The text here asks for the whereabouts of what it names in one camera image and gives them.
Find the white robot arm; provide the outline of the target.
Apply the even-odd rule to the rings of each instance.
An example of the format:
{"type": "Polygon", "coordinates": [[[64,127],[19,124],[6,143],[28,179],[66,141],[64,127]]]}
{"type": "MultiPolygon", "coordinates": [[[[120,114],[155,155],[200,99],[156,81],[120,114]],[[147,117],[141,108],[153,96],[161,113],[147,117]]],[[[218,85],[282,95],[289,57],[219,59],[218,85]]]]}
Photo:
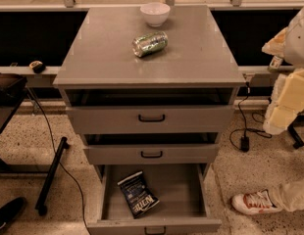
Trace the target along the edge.
{"type": "Polygon", "coordinates": [[[274,57],[272,68],[279,65],[279,59],[295,67],[289,75],[278,76],[265,114],[264,130],[278,135],[304,110],[304,7],[286,28],[262,47],[262,51],[274,57]]]}

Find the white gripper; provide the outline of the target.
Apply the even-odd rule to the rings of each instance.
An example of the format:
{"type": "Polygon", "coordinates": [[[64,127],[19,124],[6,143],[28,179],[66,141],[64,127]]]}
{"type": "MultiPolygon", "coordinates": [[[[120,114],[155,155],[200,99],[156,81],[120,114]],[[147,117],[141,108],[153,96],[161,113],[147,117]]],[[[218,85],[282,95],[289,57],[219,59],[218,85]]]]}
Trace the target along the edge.
{"type": "MultiPolygon", "coordinates": [[[[282,29],[264,44],[266,54],[284,57],[287,28],[282,29]]],[[[265,114],[263,129],[271,135],[278,135],[304,110],[304,69],[297,69],[289,75],[280,74],[275,82],[271,103],[265,114]]]]}

